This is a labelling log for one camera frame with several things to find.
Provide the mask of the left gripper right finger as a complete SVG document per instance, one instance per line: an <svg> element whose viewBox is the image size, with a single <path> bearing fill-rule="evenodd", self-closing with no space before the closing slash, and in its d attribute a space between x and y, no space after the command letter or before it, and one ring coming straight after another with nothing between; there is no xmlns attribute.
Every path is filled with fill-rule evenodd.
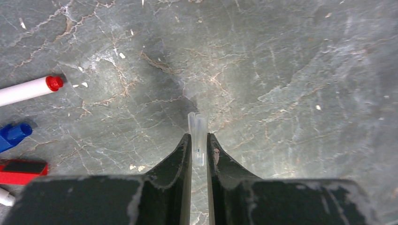
<svg viewBox="0 0 398 225"><path fill-rule="evenodd" d="M262 179L207 135L212 225L377 225L366 192L346 179Z"/></svg>

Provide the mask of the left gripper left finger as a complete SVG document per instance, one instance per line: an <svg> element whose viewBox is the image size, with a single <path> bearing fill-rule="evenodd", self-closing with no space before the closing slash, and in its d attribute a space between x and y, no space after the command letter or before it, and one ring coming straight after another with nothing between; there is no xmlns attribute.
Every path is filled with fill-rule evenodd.
<svg viewBox="0 0 398 225"><path fill-rule="evenodd" d="M31 181L5 225L187 225L191 136L144 174L46 176Z"/></svg>

